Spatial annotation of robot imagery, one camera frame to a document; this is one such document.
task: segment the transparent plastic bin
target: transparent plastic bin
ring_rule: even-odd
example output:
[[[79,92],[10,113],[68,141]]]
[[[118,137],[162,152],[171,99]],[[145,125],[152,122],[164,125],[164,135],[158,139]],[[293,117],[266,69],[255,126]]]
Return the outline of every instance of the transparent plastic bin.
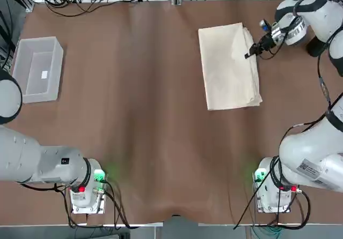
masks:
[[[62,59],[63,49],[56,37],[20,40],[13,77],[23,93],[23,103],[57,100]]]

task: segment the white robotic arm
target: white robotic arm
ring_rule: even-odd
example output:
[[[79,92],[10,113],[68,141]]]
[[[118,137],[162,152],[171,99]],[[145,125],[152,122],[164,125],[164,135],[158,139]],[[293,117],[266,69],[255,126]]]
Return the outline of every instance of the white robotic arm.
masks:
[[[75,148],[41,146],[2,126],[17,117],[21,105],[19,85],[0,70],[0,181],[62,183],[70,188],[74,213],[103,213],[105,174],[96,160],[83,158]]]
[[[293,45],[301,41],[308,26],[315,32],[308,52],[318,56],[330,39],[329,57],[343,76],[343,7],[331,0],[285,0],[275,13],[276,23],[261,26],[268,34],[250,49],[250,55],[260,54],[282,42]],[[328,110],[326,116],[311,129],[286,137],[279,148],[280,162],[264,158],[254,174],[258,212],[283,212],[290,203],[287,185],[306,185],[343,192],[343,98]]]

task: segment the floor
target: floor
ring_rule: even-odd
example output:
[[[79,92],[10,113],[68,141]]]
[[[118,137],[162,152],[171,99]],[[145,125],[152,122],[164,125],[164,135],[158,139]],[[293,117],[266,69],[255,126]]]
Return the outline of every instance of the floor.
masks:
[[[166,221],[162,228],[154,229],[153,227],[139,228],[132,230],[128,237],[126,229],[120,230],[123,237],[120,239],[264,239],[276,238],[276,236],[260,236],[259,238],[249,236],[245,233],[245,228],[240,227],[233,231],[233,226],[208,226],[201,227],[198,224],[191,222],[182,217],[172,217]],[[279,239],[334,239],[341,238],[343,226],[341,225],[307,225],[305,228],[298,231],[282,231]],[[97,229],[93,233],[93,229],[71,229],[67,226],[51,226],[51,227],[18,227],[18,228],[0,228],[0,238],[20,239],[20,238],[35,238],[35,239],[87,239],[106,236],[105,232]]]

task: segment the folded cloth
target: folded cloth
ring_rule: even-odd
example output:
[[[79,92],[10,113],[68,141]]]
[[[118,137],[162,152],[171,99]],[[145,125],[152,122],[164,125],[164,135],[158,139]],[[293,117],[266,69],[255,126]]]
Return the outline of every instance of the folded cloth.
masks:
[[[253,44],[242,23],[199,29],[208,110],[259,106],[256,56],[245,59]]]

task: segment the brown tabletop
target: brown tabletop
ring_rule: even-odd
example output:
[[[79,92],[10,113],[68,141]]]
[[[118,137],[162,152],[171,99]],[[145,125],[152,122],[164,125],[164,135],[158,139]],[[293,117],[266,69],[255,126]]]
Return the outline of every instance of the brown tabletop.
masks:
[[[284,47],[272,60],[259,59],[260,107],[207,111],[197,30],[243,22],[259,40],[259,21],[272,21],[278,4],[123,3],[74,18],[36,5],[21,38],[57,37],[65,52],[60,94],[54,102],[24,105],[8,127],[42,145],[77,147],[99,160],[119,182],[130,223],[179,214],[234,224],[251,196],[260,160],[277,155],[286,129],[315,120],[326,102],[317,60],[302,44]],[[342,80],[326,54],[321,67],[335,98]],[[0,188],[0,225],[66,224],[60,194],[8,182]],[[311,198],[311,223],[343,223],[340,194],[304,190]],[[301,222],[297,209],[280,220]],[[258,215],[257,222],[273,217]],[[113,223],[111,203],[105,216],[89,221]],[[249,212],[242,223],[252,223]]]

